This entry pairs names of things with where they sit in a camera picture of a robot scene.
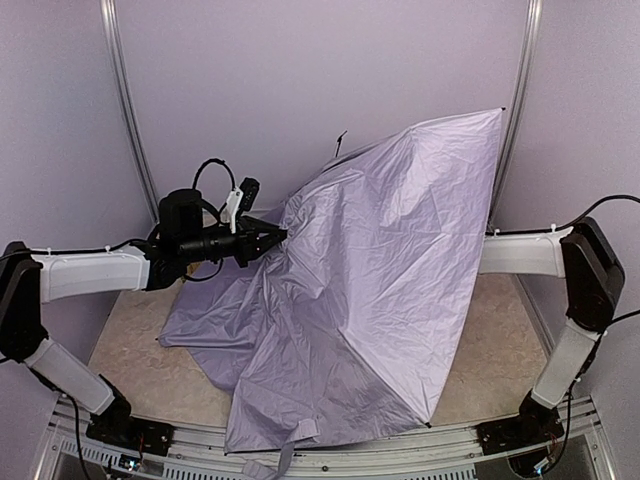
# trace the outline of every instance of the crumpled fabric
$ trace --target crumpled fabric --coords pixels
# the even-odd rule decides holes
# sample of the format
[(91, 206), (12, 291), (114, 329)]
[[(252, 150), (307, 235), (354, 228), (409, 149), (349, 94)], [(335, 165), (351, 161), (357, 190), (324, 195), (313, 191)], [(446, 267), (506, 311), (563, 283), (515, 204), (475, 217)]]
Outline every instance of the crumpled fabric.
[(233, 395), (227, 451), (429, 421), (478, 271), (501, 114), (419, 123), (333, 160), (271, 213), (289, 231), (278, 248), (184, 286), (159, 341)]

